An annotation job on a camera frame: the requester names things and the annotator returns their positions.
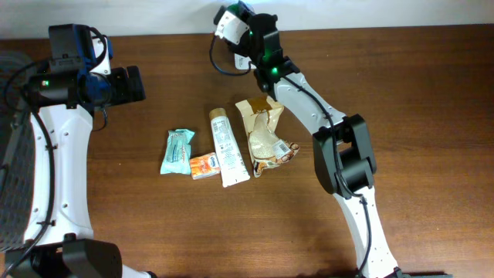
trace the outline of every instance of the brown table surface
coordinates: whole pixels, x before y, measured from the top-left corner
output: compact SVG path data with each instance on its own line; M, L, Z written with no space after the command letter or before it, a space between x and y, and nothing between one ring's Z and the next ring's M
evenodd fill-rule
M95 239L116 243L125 264L160 277L355 269L340 207L314 174L311 136L288 110L276 133L302 149L261 178L223 188L220 176L159 174L169 130L196 132L194 156L214 150L208 112L216 107L227 110L249 161L235 103L261 96L254 76L217 73L210 35L111 39L113 67L138 65L147 99L108 109L108 127L91 135ZM492 277L494 25L283 32L281 39L328 103L366 119L378 210L399 266ZM222 45L215 55L227 67L232 58ZM0 49L50 54L47 40L1 41Z

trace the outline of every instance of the white background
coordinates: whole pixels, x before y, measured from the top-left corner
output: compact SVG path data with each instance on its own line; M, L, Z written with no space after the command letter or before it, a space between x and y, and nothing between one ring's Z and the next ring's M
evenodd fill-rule
M0 0L0 39L48 36L79 23L109 36L206 33L228 0ZM247 0L278 28L328 29L494 22L494 0Z

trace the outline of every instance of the teal package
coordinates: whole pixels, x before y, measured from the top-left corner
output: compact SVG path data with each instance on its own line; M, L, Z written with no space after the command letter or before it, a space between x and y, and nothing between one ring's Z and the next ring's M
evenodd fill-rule
M161 174L178 173L191 174L191 145L194 131L177 129L168 131L167 150L161 164Z

